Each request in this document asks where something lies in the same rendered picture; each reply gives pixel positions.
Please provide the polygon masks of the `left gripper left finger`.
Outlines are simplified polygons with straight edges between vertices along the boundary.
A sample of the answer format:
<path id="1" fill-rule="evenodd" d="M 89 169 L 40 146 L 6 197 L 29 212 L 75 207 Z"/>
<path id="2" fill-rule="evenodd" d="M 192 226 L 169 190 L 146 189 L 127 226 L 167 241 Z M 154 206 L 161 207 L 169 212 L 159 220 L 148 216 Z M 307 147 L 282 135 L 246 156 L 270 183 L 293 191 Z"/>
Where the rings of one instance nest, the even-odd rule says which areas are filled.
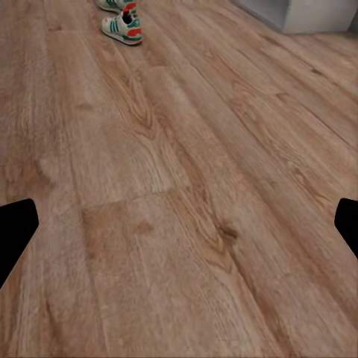
<path id="1" fill-rule="evenodd" d="M 33 199 L 0 207 L 0 288 L 39 227 Z"/>

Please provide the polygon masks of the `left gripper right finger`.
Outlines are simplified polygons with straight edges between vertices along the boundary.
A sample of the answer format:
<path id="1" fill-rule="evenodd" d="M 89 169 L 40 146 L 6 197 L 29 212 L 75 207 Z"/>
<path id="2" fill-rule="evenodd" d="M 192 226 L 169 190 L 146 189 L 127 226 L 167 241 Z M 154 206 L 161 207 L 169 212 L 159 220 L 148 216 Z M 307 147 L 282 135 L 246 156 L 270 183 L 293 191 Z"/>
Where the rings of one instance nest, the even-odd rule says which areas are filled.
<path id="1" fill-rule="evenodd" d="M 358 201 L 342 198 L 334 224 L 358 259 Z"/>

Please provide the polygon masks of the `gym shoe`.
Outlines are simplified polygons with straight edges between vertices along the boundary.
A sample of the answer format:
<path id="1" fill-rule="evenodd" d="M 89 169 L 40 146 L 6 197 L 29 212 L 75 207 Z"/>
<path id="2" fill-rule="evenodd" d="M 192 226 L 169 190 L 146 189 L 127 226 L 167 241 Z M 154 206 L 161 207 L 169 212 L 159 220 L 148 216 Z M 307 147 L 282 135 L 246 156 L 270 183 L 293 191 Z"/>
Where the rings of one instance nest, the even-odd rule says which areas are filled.
<path id="1" fill-rule="evenodd" d="M 108 37 L 119 40 L 125 45 L 142 43 L 139 19 L 135 19 L 130 9 L 124 9 L 112 19 L 106 18 L 101 22 L 102 31 Z"/>
<path id="2" fill-rule="evenodd" d="M 102 10 L 121 13 L 124 9 L 130 9 L 133 16 L 137 15 L 136 0 L 98 0 Z"/>

